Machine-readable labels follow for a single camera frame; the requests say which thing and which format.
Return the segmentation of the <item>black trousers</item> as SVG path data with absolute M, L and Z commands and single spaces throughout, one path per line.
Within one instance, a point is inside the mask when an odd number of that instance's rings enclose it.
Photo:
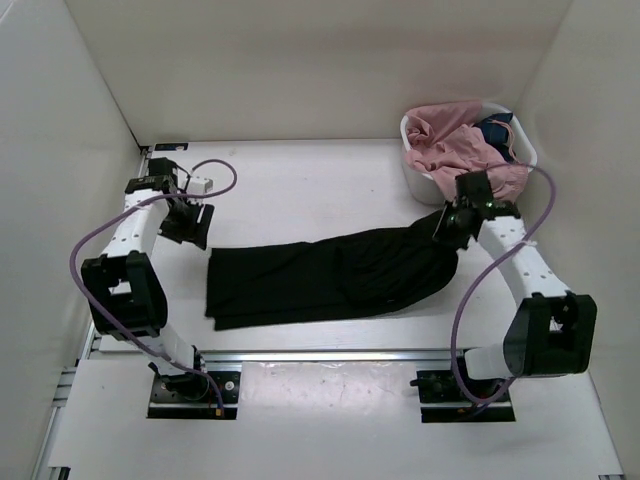
M 349 320 L 405 309 L 445 288 L 455 249 L 434 241 L 440 214 L 409 226 L 316 242 L 214 248 L 205 315 L 217 331 Z

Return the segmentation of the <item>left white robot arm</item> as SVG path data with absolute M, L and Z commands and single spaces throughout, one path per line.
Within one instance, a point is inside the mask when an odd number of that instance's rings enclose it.
M 126 216 L 108 245 L 80 268 L 82 284 L 95 300 L 90 311 L 96 330 L 144 352 L 165 388 L 191 402 L 212 394 L 210 377 L 198 349 L 169 323 L 150 255 L 158 237 L 206 248 L 214 208 L 203 198 L 212 191 L 212 180 L 166 157 L 150 160 L 146 173 L 124 190 Z

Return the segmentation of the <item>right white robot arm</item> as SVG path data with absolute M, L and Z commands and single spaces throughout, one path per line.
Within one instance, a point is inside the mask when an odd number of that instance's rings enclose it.
M 576 294 L 546 264 L 532 237 L 548 215 L 527 227 L 517 206 L 494 197 L 487 171 L 455 179 L 456 196 L 446 202 L 435 242 L 465 249 L 475 241 L 491 264 L 472 282 L 457 307 L 450 337 L 449 387 L 460 399 L 480 405 L 497 401 L 519 378 L 584 373 L 590 363 L 597 306 Z M 517 310 L 503 339 L 458 352 L 464 309 L 480 283 L 499 271 Z

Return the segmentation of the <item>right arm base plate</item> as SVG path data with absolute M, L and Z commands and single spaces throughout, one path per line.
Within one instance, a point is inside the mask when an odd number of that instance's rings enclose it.
M 446 370 L 419 370 L 410 386 L 417 390 L 423 424 L 510 423 L 516 416 L 508 392 L 495 402 L 471 402 Z

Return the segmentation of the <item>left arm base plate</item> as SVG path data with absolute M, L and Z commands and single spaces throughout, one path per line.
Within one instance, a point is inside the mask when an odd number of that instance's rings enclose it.
M 209 388 L 201 388 L 186 396 L 170 390 L 158 375 L 151 386 L 147 417 L 149 419 L 183 420 L 235 420 L 241 390 L 241 372 L 232 370 L 213 371 L 209 375 L 216 382 L 223 401 L 218 407 L 218 398 Z

